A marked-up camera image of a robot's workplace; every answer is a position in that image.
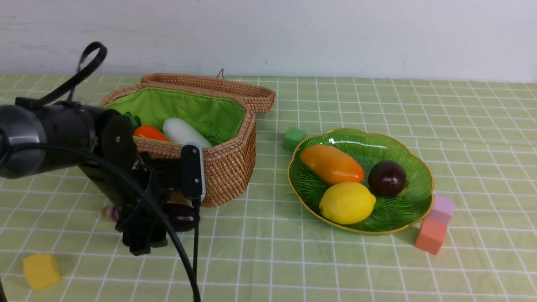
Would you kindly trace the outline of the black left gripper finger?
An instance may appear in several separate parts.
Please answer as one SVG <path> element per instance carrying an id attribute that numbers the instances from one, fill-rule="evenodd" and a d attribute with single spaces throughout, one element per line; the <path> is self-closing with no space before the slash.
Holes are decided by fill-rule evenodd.
<path id="1" fill-rule="evenodd" d="M 168 245 L 167 230 L 163 225 L 153 225 L 149 236 L 151 248 L 162 248 Z"/>

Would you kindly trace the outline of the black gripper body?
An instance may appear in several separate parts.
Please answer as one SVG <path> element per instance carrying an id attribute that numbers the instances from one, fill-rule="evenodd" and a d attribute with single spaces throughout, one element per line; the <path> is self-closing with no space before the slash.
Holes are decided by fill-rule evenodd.
<path id="1" fill-rule="evenodd" d="M 161 210 L 164 204 L 171 203 L 172 194 L 180 191 L 180 159 L 156 159 L 141 153 L 113 163 L 94 155 L 84 156 L 79 168 L 119 211 L 117 231 L 165 226 L 141 192 Z"/>

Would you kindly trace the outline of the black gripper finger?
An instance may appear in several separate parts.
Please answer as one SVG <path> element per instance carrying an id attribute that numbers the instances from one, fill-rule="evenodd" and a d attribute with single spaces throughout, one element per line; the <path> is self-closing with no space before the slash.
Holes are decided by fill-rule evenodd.
<path id="1" fill-rule="evenodd" d="M 133 256 L 148 255 L 151 252 L 150 229 L 125 229 L 122 233 L 122 243 Z"/>

